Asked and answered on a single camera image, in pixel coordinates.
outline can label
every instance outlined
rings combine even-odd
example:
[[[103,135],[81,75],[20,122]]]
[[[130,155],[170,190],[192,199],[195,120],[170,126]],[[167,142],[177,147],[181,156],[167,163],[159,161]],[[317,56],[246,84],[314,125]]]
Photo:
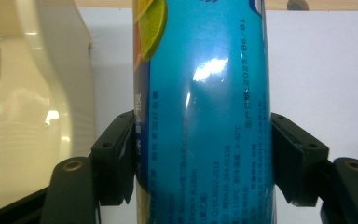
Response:
[[[142,223],[274,223],[261,8],[134,1]]]

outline screw hole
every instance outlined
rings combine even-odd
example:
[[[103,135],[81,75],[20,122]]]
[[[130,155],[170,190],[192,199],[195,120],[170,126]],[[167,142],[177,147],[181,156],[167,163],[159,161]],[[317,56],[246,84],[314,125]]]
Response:
[[[79,169],[80,167],[83,166],[83,162],[82,161],[68,161],[63,167],[62,169],[64,171],[75,171],[77,169]]]
[[[345,161],[345,164],[354,171],[358,171],[358,162],[357,161]]]
[[[310,144],[308,144],[308,147],[317,148],[318,146],[316,144],[310,143]]]

